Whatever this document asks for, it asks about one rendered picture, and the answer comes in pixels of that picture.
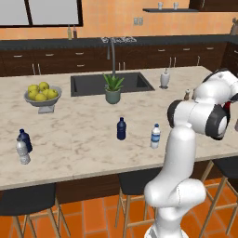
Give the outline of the black-framed window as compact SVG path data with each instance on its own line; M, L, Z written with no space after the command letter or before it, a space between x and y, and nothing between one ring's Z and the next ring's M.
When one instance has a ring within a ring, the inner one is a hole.
M0 27L83 26L82 0L0 0Z

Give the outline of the dark wood cupboard run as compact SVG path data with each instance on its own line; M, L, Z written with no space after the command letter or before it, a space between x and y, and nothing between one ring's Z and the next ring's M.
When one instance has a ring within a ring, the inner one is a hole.
M238 74L238 44L115 46L115 70L203 66ZM0 77L112 70L108 46L60 49L0 50Z

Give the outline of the brown pot with tools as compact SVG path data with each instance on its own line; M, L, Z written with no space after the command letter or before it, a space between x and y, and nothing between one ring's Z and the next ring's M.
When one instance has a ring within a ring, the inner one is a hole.
M236 34L238 34L238 19L233 18L230 35L236 35Z

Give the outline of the black stool with wooden legs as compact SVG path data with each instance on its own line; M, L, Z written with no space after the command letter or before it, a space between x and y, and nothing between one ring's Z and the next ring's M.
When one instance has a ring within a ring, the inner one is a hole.
M33 238L37 238L32 219L41 217L39 212L44 210L57 238L61 238L60 221L71 236L57 199L55 183L5 190L0 200L0 216L13 218L19 238L24 238L26 224L29 224Z
M220 183L205 185L206 195L211 202L211 206L205 218L204 225L200 231L199 238L203 237L206 226L211 219L214 211L224 210L227 208L232 209L232 214L226 230L226 234L230 233L231 226L235 220L236 215L238 214L238 156L210 160L204 174L202 175L201 181L206 180L214 165L222 174L222 178ZM225 186L228 186L231 189L236 197L236 202L233 204L218 205L218 199Z
M130 222L130 204L133 202L145 200L144 188L146 184L152 179L154 179L160 173L161 170L161 167L156 167L150 169L124 172L118 175L120 190L114 226L117 226L118 224L119 213L123 212L123 238L126 238L126 232L129 228L153 222L153 218L147 219L148 204L144 205L143 220L137 222Z

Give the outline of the clear grey plastic bottle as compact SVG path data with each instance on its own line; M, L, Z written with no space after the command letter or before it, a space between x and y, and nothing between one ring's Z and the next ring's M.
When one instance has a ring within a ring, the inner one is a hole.
M30 158L30 155L28 153L26 143L23 140L17 139L16 150L17 150L17 153L20 157L20 163L22 165L29 164L30 161L31 161L31 158Z

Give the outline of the dark blue round bottle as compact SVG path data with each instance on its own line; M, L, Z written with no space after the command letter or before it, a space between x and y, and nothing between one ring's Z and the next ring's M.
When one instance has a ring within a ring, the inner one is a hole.
M23 128L20 130L19 138L26 144L28 152L31 152L33 150L31 139Z

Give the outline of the dark wood island base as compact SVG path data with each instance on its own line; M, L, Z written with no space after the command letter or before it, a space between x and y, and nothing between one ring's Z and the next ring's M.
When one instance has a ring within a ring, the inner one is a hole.
M124 172L163 167L163 163L133 163L115 161L113 164L96 163L57 163L59 177L56 193L61 204L84 201L119 193L118 175Z

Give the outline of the dark sink basin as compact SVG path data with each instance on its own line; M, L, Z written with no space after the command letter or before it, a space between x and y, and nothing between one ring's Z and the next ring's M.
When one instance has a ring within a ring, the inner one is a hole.
M116 76L123 78L122 93L154 91L152 85L142 73L117 73ZM71 77L71 96L93 96L105 93L107 85L103 74L76 75Z

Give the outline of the green plant in grey pot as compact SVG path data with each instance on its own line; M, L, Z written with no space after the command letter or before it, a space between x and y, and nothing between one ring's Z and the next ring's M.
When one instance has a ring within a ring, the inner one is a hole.
M118 103L121 98L121 88L123 87L122 83L124 78L119 78L118 76L110 74L104 74L103 77L106 81L106 86L104 87L105 99L110 104Z

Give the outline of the grey fruit bowl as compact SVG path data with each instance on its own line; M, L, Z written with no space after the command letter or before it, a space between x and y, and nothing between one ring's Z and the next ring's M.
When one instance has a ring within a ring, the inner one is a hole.
M49 112L54 112L55 109L55 104L57 103L57 101L59 100L59 98L61 97L61 88L58 86L50 86L50 88L55 89L58 91L58 95L54 98L54 99L48 99L48 100L44 100L44 101L35 101L35 100L31 100L28 97L28 92L24 93L24 98L27 102L31 103L34 107L38 107L39 113L49 113Z

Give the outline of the clear blue-labelled plastic bottle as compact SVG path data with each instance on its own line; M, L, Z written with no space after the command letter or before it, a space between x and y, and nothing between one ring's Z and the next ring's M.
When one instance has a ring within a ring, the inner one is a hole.
M160 135L161 135L160 126L158 124L155 124L151 134L151 147L153 149L156 149L158 147Z

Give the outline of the dark wall shelf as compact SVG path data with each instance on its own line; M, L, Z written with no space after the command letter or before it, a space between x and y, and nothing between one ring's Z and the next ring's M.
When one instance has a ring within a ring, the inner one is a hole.
M178 9L174 9L174 8L163 8L163 9L159 9L159 8L143 8L142 9L145 12L149 12L149 13L173 13L173 12L178 12L178 13L195 13L195 12L199 12L199 10L197 9L191 9L191 8L178 8Z

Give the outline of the grey tap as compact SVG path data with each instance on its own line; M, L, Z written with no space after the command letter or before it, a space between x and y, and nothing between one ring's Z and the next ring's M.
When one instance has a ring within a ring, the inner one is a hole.
M107 49L107 60L112 61L112 76L115 76L115 48L113 37L109 38L108 49Z

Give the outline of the dark wood wall cupboard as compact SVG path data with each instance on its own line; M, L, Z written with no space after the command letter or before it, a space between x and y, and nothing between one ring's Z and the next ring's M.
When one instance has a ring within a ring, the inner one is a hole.
M238 12L238 0L190 0L189 8L204 12Z

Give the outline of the white soap dispenser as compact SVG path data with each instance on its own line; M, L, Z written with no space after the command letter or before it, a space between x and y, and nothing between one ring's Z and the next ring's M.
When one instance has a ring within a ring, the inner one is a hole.
M162 74L161 74L161 77L160 77L160 87L162 89L167 89L167 86L168 86L168 83L169 83L169 79L170 79L170 74L168 71L164 71Z

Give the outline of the dark blue glass bottle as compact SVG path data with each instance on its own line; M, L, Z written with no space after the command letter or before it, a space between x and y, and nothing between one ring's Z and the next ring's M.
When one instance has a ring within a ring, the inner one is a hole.
M117 138L124 140L126 138L126 122L123 117L117 123Z

